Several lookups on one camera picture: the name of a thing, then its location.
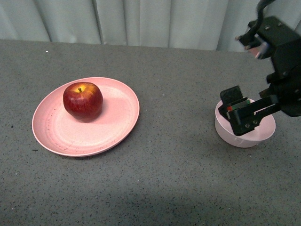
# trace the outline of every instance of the cable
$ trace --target cable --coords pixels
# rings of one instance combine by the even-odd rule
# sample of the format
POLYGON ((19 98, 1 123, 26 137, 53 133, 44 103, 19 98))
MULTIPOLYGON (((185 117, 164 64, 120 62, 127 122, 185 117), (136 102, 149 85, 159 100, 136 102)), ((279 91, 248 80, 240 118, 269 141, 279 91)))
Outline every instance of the cable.
POLYGON ((254 26, 250 28, 250 30, 239 37, 239 40, 246 46, 250 42, 254 41, 254 35, 257 33, 258 29, 260 28, 262 22, 263 22, 263 10, 266 8, 269 4, 274 2, 275 0, 260 0, 257 4, 257 20, 254 26))

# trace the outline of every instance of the apple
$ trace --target apple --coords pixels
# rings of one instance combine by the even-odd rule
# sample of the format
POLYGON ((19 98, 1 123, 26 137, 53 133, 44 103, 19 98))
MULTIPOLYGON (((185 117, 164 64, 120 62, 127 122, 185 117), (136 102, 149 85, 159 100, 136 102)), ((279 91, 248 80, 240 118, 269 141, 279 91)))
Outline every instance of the apple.
POLYGON ((96 119, 103 108, 103 95, 91 82, 76 82, 68 86, 63 94, 66 111, 80 121, 96 119))

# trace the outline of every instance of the white curtain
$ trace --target white curtain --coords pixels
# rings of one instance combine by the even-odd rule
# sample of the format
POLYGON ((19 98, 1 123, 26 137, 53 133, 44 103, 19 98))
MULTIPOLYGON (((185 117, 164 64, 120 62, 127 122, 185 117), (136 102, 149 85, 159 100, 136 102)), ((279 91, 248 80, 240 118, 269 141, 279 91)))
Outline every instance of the white curtain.
MULTIPOLYGON (((0 0, 0 39, 243 51, 259 0, 0 0)), ((265 10, 301 34, 301 0, 265 10)))

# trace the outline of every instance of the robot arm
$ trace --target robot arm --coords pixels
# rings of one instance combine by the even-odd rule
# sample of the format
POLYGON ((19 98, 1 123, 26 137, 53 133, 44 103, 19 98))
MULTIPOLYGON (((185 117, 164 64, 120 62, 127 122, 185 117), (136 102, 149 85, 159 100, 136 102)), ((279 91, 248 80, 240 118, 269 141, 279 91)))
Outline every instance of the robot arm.
POLYGON ((243 97, 239 86, 220 94, 219 112, 237 136, 254 130, 264 117, 277 111, 301 116, 301 36, 274 16, 263 18, 263 9, 274 1, 261 0, 258 19, 249 23, 247 33, 236 37, 256 58, 271 58, 275 72, 266 78, 269 88, 253 103, 243 97))

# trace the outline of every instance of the gray countertop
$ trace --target gray countertop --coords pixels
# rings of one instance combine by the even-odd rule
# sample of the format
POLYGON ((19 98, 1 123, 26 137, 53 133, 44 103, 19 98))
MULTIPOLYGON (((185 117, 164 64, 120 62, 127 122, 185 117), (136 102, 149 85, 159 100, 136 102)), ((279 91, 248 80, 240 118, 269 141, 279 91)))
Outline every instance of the gray countertop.
POLYGON ((300 225, 301 119, 274 114, 274 135, 247 149, 214 127, 220 91, 259 99, 271 72, 248 53, 1 40, 0 225, 300 225), (57 155, 34 111, 85 77, 131 87, 138 122, 104 153, 57 155))

